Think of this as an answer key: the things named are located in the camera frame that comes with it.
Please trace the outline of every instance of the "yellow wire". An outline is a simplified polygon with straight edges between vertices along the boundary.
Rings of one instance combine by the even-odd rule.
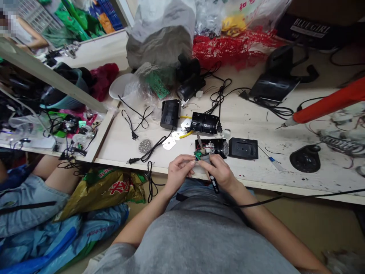
[[[189,117],[189,116],[180,116],[180,119],[182,119],[182,118],[191,119],[191,117]],[[180,136],[179,138],[182,139],[182,138],[188,137],[192,133],[193,133],[192,131],[189,131],[187,134]]]
[[[193,131],[189,131],[187,134],[183,135],[183,136],[180,136],[179,138],[182,139],[182,138],[185,138],[187,136],[189,136],[190,134],[192,134]]]

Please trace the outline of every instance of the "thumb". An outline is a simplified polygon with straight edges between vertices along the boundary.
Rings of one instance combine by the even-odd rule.
[[[190,170],[195,166],[195,160],[187,163],[180,172],[183,173],[185,176],[189,173]]]

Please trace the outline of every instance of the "metal plate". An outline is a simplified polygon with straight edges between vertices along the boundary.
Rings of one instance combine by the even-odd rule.
[[[187,127],[190,127],[191,125],[191,119],[186,118],[182,123],[181,123],[181,127],[182,129],[186,130]]]
[[[177,129],[176,129],[176,131],[174,131],[173,133],[172,133],[172,137],[176,140],[176,141],[178,141],[178,140],[180,140],[180,136],[183,136],[183,135],[185,135],[186,134],[186,131],[185,130],[183,130],[181,127],[178,127]]]
[[[176,141],[173,137],[168,137],[163,143],[162,146],[166,150],[170,150],[174,145],[176,144]]]

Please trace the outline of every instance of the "screwdriver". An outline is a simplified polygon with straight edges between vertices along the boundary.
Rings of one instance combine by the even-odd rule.
[[[267,157],[273,163],[273,165],[277,168],[277,170],[279,170],[279,171],[285,171],[285,169],[281,166],[281,164],[278,163],[278,161],[276,161],[269,154],[267,154],[266,151],[263,150],[262,147],[260,147],[260,145],[258,145],[258,147],[261,148],[261,150],[267,155]]]

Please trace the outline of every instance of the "green circuit board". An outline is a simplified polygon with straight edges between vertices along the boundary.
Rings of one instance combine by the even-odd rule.
[[[200,152],[200,150],[195,151],[194,155],[200,161],[200,157],[202,156],[202,153]]]

